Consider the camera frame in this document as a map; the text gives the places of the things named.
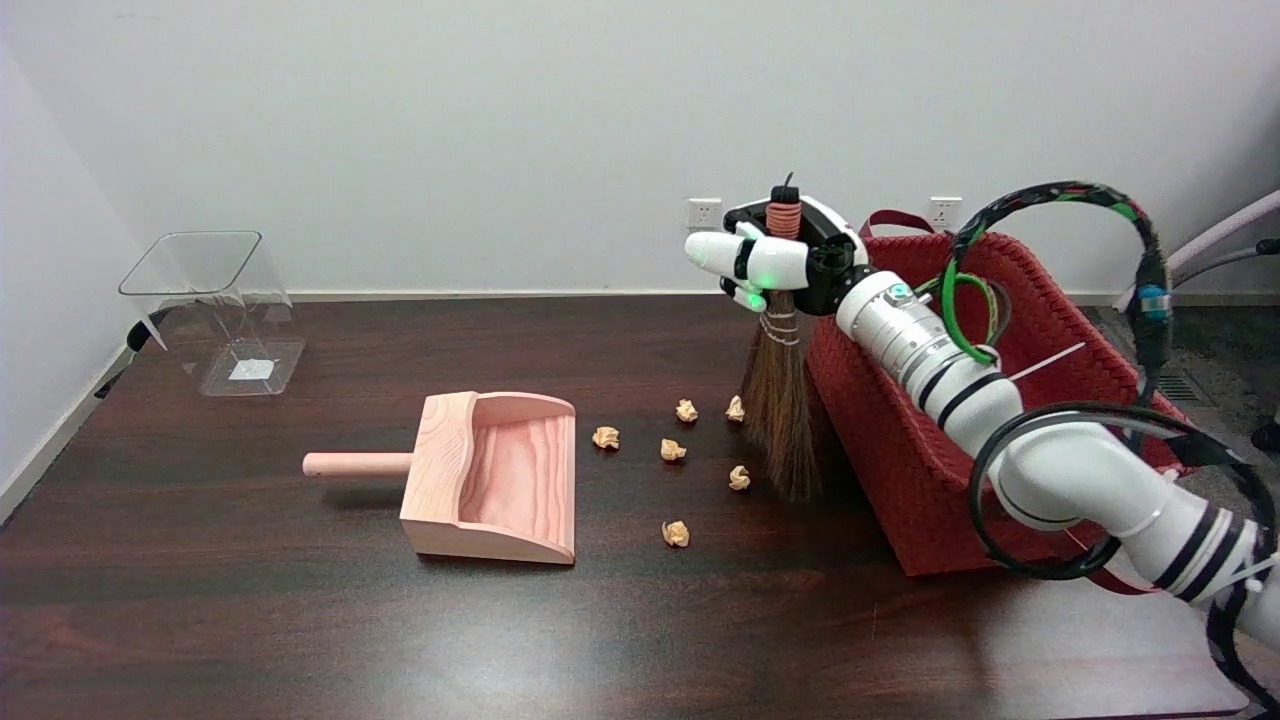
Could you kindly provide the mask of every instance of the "floor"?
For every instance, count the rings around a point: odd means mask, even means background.
[[[1112,345],[1132,357],[1132,340],[1124,318],[1110,307],[1089,307],[1085,315]],[[1280,497],[1280,455],[1260,452],[1249,434],[1280,404],[1280,307],[1179,307],[1175,318],[1174,356],[1166,374],[1180,374],[1202,397],[1178,405],[1188,418],[1229,445],[1249,462]],[[1247,505],[1219,470],[1202,469],[1181,480],[1188,489],[1233,511]],[[1245,666],[1274,693],[1280,693],[1280,656],[1240,641]],[[1251,707],[1240,717],[1261,711]]]

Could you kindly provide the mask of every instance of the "electrical outlet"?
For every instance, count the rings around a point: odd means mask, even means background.
[[[924,219],[933,225],[934,231],[948,231],[960,223],[960,208],[964,205],[963,197],[931,197],[929,209],[924,213]]]
[[[722,229],[723,213],[721,213],[719,197],[690,197],[689,199],[689,229],[691,231],[718,231]]]

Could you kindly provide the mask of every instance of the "white wall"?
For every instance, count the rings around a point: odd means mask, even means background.
[[[783,6],[786,10],[778,12]],[[681,197],[851,219],[1096,178],[1170,247],[1280,186],[1280,3],[6,0],[136,237],[255,228],[294,291],[708,288]],[[1009,220],[1073,292],[1137,241]],[[1275,290],[1274,264],[1198,287]]]
[[[0,58],[0,520],[19,473],[124,346],[140,250],[22,69]]]

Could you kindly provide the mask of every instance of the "clear plastic container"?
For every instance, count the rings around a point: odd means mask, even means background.
[[[152,337],[209,396],[284,392],[306,342],[256,232],[170,233],[120,283]],[[152,322],[161,318],[163,322]]]

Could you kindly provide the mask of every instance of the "red woven basket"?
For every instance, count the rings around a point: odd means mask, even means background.
[[[936,277],[947,261],[950,237],[923,234],[873,237],[872,263],[913,287]],[[1084,347],[1018,382],[1027,409],[1068,400],[1133,402],[1138,373],[1062,293],[1039,260],[1016,240],[987,233],[965,256],[965,272],[1002,284],[1012,300],[1009,329],[997,345],[1004,370],[1014,374],[1073,345]],[[963,286],[956,310],[966,337],[986,334],[987,305]],[[814,329],[809,373],[854,471],[908,575],[993,565],[969,520],[968,487],[973,461],[911,405],[897,383],[849,340],[832,318]],[[1183,419],[1164,397],[1155,409]],[[1175,466],[1158,442],[1147,443],[1147,461]],[[997,507],[991,488],[987,506]],[[1015,556],[1033,561],[1060,557],[1060,542],[1001,511],[988,528]],[[1085,542],[1096,527],[1073,530]]]

